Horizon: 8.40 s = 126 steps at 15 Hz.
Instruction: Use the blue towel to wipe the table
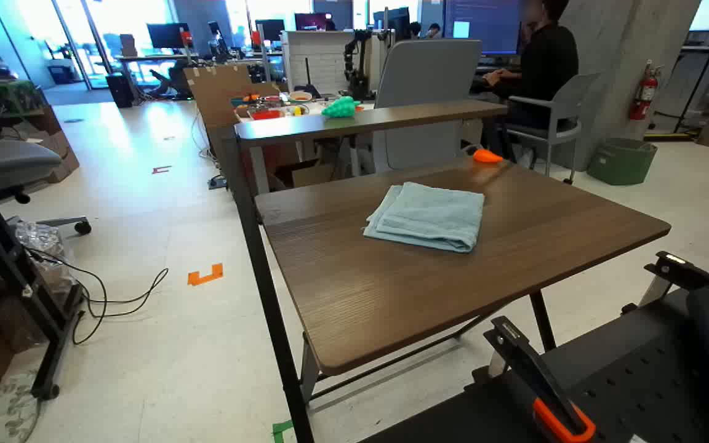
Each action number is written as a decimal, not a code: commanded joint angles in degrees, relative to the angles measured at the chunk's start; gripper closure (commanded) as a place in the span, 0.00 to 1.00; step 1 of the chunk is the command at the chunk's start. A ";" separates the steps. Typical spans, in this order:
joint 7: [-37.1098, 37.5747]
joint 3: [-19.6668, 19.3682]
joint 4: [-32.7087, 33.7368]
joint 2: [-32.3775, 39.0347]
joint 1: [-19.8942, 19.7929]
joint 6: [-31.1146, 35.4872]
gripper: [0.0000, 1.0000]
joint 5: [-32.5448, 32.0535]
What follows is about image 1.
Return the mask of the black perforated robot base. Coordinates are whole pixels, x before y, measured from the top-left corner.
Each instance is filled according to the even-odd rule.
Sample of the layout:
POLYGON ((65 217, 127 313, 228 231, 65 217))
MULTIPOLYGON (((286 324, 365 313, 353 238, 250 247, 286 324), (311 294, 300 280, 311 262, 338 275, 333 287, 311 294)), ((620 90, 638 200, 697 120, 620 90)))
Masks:
MULTIPOLYGON (((556 386, 596 423, 596 443, 709 443, 709 354, 689 290, 671 290, 542 354, 556 386)), ((513 370, 474 378, 365 443, 551 443, 513 370)))

